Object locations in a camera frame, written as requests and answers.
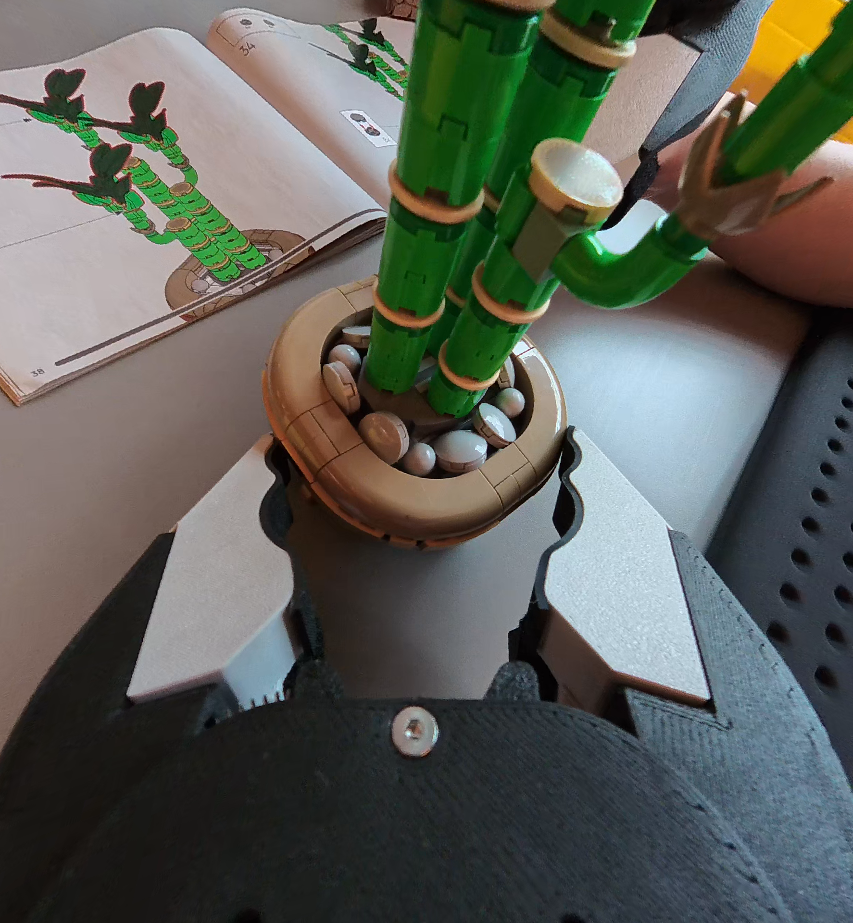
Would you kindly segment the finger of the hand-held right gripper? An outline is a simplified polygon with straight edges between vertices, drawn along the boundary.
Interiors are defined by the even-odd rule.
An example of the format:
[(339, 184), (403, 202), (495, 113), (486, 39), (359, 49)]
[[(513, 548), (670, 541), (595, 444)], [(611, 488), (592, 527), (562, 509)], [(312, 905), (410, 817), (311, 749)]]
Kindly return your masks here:
[(702, 52), (667, 34), (639, 37), (598, 109), (598, 152), (614, 165), (638, 159), (640, 146)]

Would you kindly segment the lego instruction booklet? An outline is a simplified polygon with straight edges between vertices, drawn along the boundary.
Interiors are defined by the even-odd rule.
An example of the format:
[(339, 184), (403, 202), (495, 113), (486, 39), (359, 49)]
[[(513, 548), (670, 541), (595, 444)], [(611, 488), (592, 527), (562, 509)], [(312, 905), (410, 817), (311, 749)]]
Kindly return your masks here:
[(0, 72), (17, 404), (380, 234), (414, 24), (252, 8)]

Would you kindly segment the person's right forearm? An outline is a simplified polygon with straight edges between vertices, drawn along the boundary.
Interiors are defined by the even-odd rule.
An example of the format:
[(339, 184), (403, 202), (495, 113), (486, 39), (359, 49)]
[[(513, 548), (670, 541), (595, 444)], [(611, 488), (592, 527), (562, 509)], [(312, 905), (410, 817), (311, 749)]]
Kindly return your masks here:
[(853, 308), (853, 145), (829, 140), (786, 190), (833, 182), (758, 230), (714, 240), (711, 251), (755, 283), (812, 305)]

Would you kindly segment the yellow parts bin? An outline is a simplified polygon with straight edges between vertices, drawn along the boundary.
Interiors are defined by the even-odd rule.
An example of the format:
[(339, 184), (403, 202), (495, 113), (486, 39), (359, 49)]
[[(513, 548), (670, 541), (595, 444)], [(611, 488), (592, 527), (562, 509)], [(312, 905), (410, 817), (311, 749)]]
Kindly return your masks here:
[[(775, 1), (763, 16), (753, 49), (730, 91), (745, 90), (757, 104), (802, 55), (813, 52), (829, 32), (842, 1)], [(853, 118), (835, 136), (853, 144)]]

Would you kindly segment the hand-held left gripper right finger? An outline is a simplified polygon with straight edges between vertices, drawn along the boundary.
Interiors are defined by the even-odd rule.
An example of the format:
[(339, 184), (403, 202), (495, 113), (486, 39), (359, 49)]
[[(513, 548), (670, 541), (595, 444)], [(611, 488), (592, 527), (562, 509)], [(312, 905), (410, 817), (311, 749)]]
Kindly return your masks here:
[(594, 443), (569, 427), (557, 542), (510, 635), (541, 698), (601, 714), (618, 687), (686, 705), (711, 697), (667, 523)]

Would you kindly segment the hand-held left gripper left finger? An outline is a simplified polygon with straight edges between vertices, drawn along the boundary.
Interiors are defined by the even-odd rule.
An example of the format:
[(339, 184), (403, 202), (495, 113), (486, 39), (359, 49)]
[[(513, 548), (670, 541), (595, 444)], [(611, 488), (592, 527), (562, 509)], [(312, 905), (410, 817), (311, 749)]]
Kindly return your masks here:
[(126, 695), (216, 685), (249, 710), (291, 698), (296, 578), (273, 516), (290, 514), (278, 447), (261, 437), (177, 523)]

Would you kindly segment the green lego bamboo plant model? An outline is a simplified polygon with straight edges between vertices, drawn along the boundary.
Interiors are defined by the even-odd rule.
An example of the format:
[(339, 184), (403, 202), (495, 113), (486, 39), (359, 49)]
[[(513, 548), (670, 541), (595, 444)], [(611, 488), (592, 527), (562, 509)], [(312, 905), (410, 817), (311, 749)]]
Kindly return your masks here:
[(618, 255), (598, 234), (635, 199), (584, 144), (655, 2), (422, 2), (359, 372), (328, 359), (331, 290), (289, 319), (263, 376), (273, 432), (354, 528), (438, 547), (492, 528), (553, 472), (559, 384), (532, 372), (516, 434), (481, 421), (505, 363), (564, 287), (605, 309), (673, 288), (717, 239), (825, 188), (783, 185), (853, 118), (853, 2), (752, 113), (697, 135), (674, 210)]

